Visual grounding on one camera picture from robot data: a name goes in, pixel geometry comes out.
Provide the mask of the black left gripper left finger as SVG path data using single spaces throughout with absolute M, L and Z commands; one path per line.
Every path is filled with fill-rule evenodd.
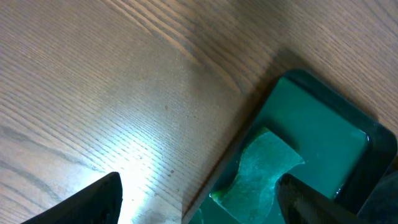
M 120 175 L 110 172 L 23 224 L 117 224 L 122 201 Z

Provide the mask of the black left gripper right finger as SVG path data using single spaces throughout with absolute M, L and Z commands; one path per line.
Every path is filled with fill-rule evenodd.
M 356 215 L 291 174 L 283 174 L 275 193 L 286 224 L 363 224 Z

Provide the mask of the green scrubbing sponge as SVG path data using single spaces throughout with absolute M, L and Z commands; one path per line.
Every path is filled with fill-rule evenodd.
M 302 157 L 267 128 L 245 146 L 232 183 L 211 198 L 240 223 L 262 223 L 274 203 L 275 183 Z

